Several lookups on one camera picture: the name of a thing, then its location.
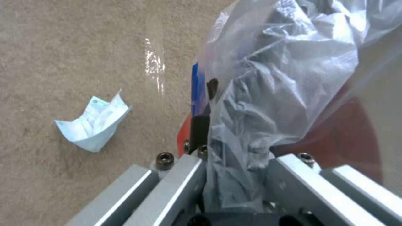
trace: beige carpet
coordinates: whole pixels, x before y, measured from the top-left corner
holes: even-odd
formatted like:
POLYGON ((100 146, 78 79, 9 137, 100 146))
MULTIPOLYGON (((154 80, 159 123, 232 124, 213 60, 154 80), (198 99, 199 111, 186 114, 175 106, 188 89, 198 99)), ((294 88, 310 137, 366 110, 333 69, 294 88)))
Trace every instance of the beige carpet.
POLYGON ((176 153, 190 71, 231 0, 0 0, 0 225, 60 225, 131 164, 176 153), (91 96, 132 111, 100 153, 68 142, 91 96))

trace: light blue paper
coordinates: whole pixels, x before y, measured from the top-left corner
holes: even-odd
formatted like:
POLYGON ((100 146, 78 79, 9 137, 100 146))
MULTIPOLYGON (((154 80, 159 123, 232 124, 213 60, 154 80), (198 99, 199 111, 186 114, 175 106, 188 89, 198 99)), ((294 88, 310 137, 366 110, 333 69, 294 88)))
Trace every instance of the light blue paper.
POLYGON ((120 92, 110 103, 92 97, 79 118, 74 121, 55 120, 56 125, 70 142, 87 151, 99 152, 131 109, 121 99, 120 92))

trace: bolt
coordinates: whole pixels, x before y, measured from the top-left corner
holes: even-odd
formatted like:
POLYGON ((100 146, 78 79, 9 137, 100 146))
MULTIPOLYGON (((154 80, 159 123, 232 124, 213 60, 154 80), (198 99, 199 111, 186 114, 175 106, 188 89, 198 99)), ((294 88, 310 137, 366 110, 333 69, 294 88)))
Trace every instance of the bolt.
POLYGON ((206 145, 202 145, 197 148, 197 156, 204 161, 208 159, 208 151, 206 145))
POLYGON ((304 163, 306 163, 309 167, 313 167, 314 163, 316 162, 316 160, 314 159, 314 157, 312 155, 310 155, 309 153, 299 153, 297 155, 300 160, 302 160, 304 163))
POLYGON ((183 150, 184 153, 188 154, 188 152, 190 151, 190 141, 189 140, 185 140, 183 142, 183 150))
POLYGON ((156 156, 155 162, 159 170, 169 170, 174 164, 174 156, 169 152, 161 152, 156 156))

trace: metal frame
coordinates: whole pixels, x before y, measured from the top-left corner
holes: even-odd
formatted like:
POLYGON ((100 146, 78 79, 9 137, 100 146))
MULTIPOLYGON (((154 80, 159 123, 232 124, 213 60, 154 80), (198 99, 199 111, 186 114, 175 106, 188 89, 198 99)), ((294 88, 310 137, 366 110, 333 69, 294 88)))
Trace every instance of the metal frame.
POLYGON ((180 212, 194 206, 205 180, 204 162, 183 155, 124 225, 172 225, 180 212))
POLYGON ((267 172, 288 212, 311 211, 325 225, 383 225, 293 154, 271 160, 267 172))
POLYGON ((133 165, 75 215, 67 225, 122 225, 158 181, 156 172, 133 165))
POLYGON ((402 199, 350 166, 320 173, 386 225, 402 225, 402 199))

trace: transparent plastic bag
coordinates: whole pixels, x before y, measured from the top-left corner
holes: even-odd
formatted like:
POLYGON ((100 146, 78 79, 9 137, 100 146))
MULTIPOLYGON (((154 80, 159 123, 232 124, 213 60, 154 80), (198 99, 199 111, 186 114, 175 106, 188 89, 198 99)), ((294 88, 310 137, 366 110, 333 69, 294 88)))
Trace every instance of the transparent plastic bag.
POLYGON ((193 115, 211 107, 208 211, 263 210, 269 148, 305 137, 354 73, 358 48, 399 26, 401 12, 398 1, 245 0, 221 13, 193 75, 205 82, 192 87, 193 115))

